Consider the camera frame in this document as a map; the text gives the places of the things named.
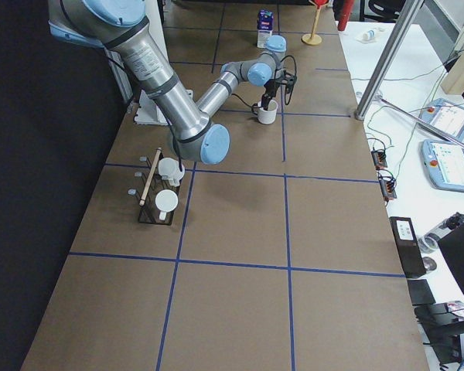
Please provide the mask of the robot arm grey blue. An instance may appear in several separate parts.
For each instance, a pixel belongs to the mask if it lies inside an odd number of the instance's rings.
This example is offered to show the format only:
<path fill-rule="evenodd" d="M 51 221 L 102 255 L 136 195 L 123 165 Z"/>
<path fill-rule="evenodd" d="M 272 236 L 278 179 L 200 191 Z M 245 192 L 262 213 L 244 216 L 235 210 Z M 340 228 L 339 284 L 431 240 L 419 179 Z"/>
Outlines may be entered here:
<path fill-rule="evenodd" d="M 220 77 L 194 101 L 152 38 L 142 1 L 50 1 L 51 34 L 66 43 L 106 48 L 121 55 L 139 86 L 169 121 L 174 152 L 183 159 L 214 165 L 230 147 L 230 135 L 212 117 L 242 82 L 264 87 L 262 107 L 277 89 L 291 91 L 296 78 L 284 66 L 286 41 L 268 38 L 254 60 L 223 65 Z"/>

